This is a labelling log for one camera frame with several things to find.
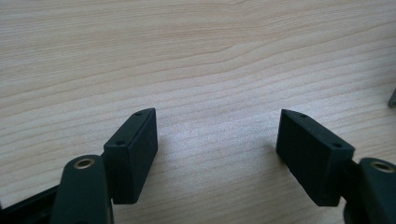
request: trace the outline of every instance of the black plastic part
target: black plastic part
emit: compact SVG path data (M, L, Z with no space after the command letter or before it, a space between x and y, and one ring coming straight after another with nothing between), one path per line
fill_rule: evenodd
M111 224L113 211L102 157L88 155L64 167L51 224Z
M341 195L346 199L346 207L344 209L344 221L346 224L370 224L366 208L361 200L361 193L359 192L360 176L361 168L354 161L341 174L338 188Z
M396 90L390 96L390 99L388 101L388 106L390 106L392 108L396 107Z
M102 157L113 203L137 202L157 150L154 108L132 114L105 143Z
M58 186L47 189L1 211L0 223L44 224L50 222L50 214Z
M355 148L305 114L281 112L276 152L318 206L336 206Z
M360 162L359 191L371 223L396 223L396 166L365 158Z

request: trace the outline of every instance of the wood grain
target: wood grain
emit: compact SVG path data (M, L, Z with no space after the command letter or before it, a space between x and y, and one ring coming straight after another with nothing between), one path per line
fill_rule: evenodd
M0 1L0 200L156 107L159 153L116 223L343 223L275 153L281 108L396 163L396 2Z

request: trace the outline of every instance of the screw hole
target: screw hole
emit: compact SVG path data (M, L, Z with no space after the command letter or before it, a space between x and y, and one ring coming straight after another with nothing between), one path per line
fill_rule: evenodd
M125 142L124 141L118 141L118 142L116 142L116 145L117 146L125 146Z
M388 166L387 164L385 164L384 162L380 162L380 161L373 161L372 163L370 163L375 169L382 171L384 173L394 173L395 170Z
M335 146L335 147L342 147L343 146L343 145L341 145L339 143L333 143L332 145Z
M74 167L76 169L82 170L82 169L92 166L94 163L95 163L95 160L93 160L93 159L82 159L80 161L76 161Z

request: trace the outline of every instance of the wooden table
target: wooden table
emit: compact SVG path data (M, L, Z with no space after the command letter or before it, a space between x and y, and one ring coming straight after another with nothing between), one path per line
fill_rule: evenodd
M159 152L116 223L343 223L275 152L281 108L396 163L396 2L0 1L0 200L155 107Z

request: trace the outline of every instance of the metal ring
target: metal ring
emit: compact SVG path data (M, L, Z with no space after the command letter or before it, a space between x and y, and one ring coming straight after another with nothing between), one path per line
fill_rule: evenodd
M379 170L384 173L395 173L395 169L384 162L381 161L372 161L370 162L370 165L373 166L376 170Z
M92 166L95 163L94 159L88 158L88 159L82 159L79 161L76 161L74 167L76 169L82 170L82 169L86 169L90 166Z

